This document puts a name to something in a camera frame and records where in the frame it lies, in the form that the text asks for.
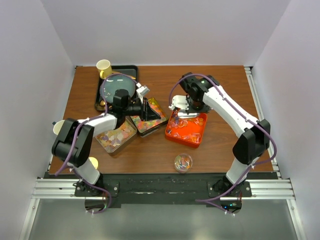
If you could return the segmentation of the silver tin of popsicle candies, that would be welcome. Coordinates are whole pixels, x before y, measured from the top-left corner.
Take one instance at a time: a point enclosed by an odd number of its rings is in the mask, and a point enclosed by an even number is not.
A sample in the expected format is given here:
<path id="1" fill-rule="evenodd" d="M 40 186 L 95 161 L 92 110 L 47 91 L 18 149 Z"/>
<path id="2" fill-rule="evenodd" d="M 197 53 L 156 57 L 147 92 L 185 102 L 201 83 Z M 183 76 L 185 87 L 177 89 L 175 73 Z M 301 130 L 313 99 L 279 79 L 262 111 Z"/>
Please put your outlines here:
<path id="1" fill-rule="evenodd" d="M 136 136 L 137 128 L 126 119 L 119 128 L 100 133 L 95 139 L 112 156 L 121 152 Z"/>

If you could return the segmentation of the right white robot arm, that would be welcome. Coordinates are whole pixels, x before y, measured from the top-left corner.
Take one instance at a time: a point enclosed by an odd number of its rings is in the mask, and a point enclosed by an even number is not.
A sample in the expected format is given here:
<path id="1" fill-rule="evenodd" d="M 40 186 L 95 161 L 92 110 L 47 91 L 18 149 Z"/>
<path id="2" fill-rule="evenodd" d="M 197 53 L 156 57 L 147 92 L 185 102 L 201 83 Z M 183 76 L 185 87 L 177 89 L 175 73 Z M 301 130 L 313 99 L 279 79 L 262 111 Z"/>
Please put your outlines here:
<path id="1" fill-rule="evenodd" d="M 234 160 L 227 173 L 214 185 L 214 191 L 233 197 L 247 178 L 248 171 L 270 146 L 270 123 L 246 112 L 211 75 L 184 74 L 179 85 L 185 96 L 172 98 L 172 105 L 183 117 L 214 110 L 237 136 L 232 148 Z"/>

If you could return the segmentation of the metal candy scoop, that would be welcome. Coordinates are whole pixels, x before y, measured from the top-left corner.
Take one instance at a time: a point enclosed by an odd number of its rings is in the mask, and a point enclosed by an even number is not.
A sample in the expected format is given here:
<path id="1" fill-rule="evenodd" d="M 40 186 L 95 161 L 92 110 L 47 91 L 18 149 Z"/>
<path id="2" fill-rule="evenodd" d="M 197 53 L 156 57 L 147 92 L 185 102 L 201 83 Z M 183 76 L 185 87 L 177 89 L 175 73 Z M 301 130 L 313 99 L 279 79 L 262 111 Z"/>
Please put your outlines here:
<path id="1" fill-rule="evenodd" d="M 187 112 L 182 112 L 182 111 L 178 111 L 177 112 L 177 116 L 181 119 L 188 119 L 188 118 L 195 118 L 198 117 L 200 115 L 200 113 L 187 113 Z"/>

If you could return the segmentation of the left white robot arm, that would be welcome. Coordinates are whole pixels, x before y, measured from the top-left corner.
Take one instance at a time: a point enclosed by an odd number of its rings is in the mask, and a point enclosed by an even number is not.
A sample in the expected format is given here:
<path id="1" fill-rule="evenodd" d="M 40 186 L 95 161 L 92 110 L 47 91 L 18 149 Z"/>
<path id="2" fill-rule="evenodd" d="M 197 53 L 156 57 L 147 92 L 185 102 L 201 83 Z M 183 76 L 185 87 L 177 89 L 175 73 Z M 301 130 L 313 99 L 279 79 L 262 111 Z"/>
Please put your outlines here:
<path id="1" fill-rule="evenodd" d="M 55 139 L 51 152 L 53 156 L 63 161 L 62 166 L 54 174 L 58 176 L 65 168 L 73 169 L 84 182 L 86 191 L 92 196 L 99 196 L 104 190 L 104 184 L 99 181 L 100 172 L 89 160 L 92 139 L 104 132 L 118 129 L 127 116 L 138 116 L 141 121 L 160 119 L 148 102 L 145 95 L 149 89 L 139 86 L 135 91 L 138 100 L 131 100 L 127 90 L 118 89 L 113 96 L 113 102 L 107 113 L 102 113 L 86 119 L 64 120 Z"/>

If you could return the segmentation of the gold tin of gummy candies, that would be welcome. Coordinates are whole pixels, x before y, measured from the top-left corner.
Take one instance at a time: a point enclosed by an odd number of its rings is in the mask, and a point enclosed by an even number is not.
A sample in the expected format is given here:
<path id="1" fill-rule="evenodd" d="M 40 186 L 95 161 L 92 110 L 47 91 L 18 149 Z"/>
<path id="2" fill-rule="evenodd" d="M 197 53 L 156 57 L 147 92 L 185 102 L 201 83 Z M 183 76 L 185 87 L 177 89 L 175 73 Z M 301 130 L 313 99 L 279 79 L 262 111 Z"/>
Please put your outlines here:
<path id="1" fill-rule="evenodd" d="M 168 117 L 158 101 L 151 97 L 148 99 L 150 107 L 160 115 L 161 119 L 156 119 L 152 121 L 141 121 L 138 116 L 131 116 L 131 121 L 135 125 L 138 134 L 141 137 L 146 137 L 147 135 L 150 135 L 151 133 L 155 132 L 157 129 L 159 129 L 161 126 L 164 126 L 168 123 Z"/>

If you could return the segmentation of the orange box of lollipops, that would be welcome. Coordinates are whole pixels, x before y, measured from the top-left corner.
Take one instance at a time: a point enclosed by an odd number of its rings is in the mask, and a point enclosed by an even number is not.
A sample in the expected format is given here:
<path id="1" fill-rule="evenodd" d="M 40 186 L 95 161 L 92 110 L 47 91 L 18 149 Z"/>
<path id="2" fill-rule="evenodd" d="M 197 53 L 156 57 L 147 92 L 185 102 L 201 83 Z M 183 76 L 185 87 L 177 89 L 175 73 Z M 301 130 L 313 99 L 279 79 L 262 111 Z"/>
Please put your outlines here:
<path id="1" fill-rule="evenodd" d="M 196 117 L 181 118 L 175 110 L 168 120 L 164 136 L 169 141 L 196 149 L 202 142 L 206 123 L 206 113 L 200 113 Z"/>

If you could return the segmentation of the clear plastic jar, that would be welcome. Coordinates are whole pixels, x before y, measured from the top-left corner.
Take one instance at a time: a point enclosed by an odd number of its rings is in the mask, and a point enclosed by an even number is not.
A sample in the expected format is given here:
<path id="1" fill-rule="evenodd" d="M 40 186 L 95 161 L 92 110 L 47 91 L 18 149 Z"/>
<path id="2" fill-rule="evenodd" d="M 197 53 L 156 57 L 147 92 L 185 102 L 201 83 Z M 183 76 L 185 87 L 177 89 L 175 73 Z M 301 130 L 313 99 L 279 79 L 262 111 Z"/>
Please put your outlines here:
<path id="1" fill-rule="evenodd" d="M 193 166 L 193 159 L 189 154 L 181 153 L 174 159 L 174 168 L 179 173 L 187 173 Z"/>

